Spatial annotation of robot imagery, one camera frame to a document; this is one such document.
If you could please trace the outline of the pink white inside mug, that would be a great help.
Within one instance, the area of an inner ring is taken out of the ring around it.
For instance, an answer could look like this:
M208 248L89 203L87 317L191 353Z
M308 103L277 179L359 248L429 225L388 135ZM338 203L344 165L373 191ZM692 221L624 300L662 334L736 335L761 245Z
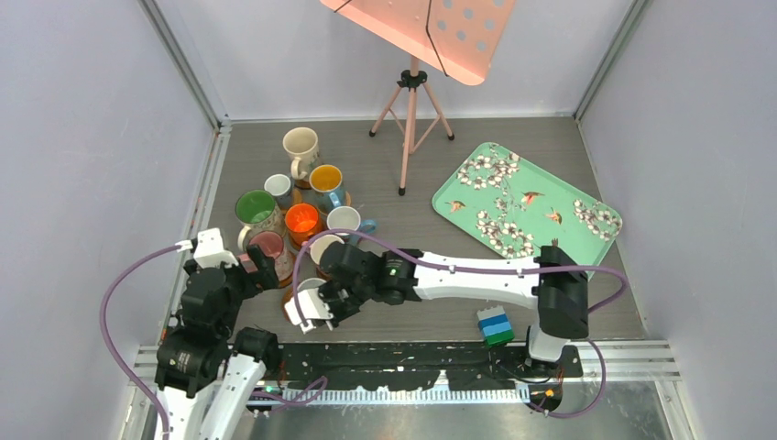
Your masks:
M309 247L310 257L316 267L321 265L323 253L332 244L344 244L344 240L337 234L322 236L311 243Z

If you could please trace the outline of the light plain wooden coaster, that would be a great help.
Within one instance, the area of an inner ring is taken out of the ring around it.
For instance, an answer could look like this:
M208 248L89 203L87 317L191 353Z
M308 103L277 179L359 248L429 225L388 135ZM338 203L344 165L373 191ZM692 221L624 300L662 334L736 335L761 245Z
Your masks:
M303 194L299 188L294 187L291 192L292 206L302 204L304 202Z

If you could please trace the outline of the white inside teal mug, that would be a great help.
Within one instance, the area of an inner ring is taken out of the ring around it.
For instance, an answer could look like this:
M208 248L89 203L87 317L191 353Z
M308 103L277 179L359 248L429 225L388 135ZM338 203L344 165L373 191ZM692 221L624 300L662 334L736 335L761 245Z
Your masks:
M351 245L357 245L361 240L361 236L354 236L351 231L372 235L377 229L377 223L374 220L363 220L354 207L346 205L334 208L327 215L326 224L329 229L348 230L348 233L338 233L338 236Z

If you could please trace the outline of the pink inside floral mug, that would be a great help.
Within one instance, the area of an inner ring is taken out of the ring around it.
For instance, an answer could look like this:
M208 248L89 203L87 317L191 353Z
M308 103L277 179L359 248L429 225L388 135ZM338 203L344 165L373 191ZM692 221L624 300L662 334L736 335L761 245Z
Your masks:
M246 240L246 248L249 245L259 245L267 256L274 258L276 271L294 266L294 254L286 246L285 239L275 232L257 232Z

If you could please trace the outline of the orange mug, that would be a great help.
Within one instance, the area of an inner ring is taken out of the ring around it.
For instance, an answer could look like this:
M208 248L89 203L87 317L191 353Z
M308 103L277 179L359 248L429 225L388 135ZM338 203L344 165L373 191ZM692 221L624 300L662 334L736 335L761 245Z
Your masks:
M324 221L318 209L308 203L293 205L285 215L290 244L295 249L300 249L311 237L324 230Z

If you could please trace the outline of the yellow inside blue mug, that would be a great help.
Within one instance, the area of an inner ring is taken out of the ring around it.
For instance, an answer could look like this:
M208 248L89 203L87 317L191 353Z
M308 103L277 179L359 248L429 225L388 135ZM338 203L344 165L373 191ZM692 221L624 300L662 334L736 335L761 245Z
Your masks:
M348 205L343 173L334 165L315 168L309 182L314 190L314 204L321 213L328 215L333 209Z

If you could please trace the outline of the green inside cream mug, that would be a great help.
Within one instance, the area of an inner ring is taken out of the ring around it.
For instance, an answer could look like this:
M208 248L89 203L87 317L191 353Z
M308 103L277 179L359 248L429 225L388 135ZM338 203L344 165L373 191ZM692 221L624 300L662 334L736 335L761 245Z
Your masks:
M241 250L260 232L275 232L281 237L287 235L284 217L275 198L264 190L252 190L242 194L235 203L235 215L243 225L237 239Z

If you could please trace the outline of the small blue patterned mug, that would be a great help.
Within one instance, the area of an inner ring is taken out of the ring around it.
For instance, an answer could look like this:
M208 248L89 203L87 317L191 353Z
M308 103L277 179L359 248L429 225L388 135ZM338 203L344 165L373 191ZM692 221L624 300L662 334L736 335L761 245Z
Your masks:
M293 189L293 181L287 174L273 174L264 182L264 190L274 198L281 211L287 211L294 205Z

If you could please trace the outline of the cream shell pattern mug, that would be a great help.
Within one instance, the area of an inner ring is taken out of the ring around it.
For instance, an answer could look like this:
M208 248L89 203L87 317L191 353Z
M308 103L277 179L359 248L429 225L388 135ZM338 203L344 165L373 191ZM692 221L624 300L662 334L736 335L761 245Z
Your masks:
M282 139L282 147L288 154L290 176L295 181L308 181L310 174L323 164L317 133L305 126L295 127Z

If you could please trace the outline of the peach mug white inside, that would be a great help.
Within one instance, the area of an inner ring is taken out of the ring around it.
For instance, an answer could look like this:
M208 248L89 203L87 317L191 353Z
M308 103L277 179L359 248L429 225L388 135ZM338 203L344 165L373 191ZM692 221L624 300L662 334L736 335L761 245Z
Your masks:
M324 285L326 283L326 280L321 278L309 278L306 280L302 280L298 286L298 293L302 293L305 290L309 289L317 289L318 287Z

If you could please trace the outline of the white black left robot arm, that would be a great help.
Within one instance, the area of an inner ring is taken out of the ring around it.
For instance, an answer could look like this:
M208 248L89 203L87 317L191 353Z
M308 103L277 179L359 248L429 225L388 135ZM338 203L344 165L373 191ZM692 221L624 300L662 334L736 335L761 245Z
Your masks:
M243 301L279 285L272 257L256 245L247 256L256 271L240 262L184 266L178 323L157 351L157 439L231 438L257 382L279 372L277 335L235 328Z

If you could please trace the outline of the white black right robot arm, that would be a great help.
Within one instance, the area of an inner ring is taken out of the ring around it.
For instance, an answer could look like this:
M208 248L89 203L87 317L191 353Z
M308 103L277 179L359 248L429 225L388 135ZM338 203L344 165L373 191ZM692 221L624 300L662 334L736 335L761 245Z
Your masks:
M543 247L537 257L477 259L415 248L378 255L334 243L320 265L328 281L297 294L314 325L334 328L367 302L457 298L514 304L536 315L522 355L524 367L540 377L559 365L567 343L589 336L588 278L556 247Z

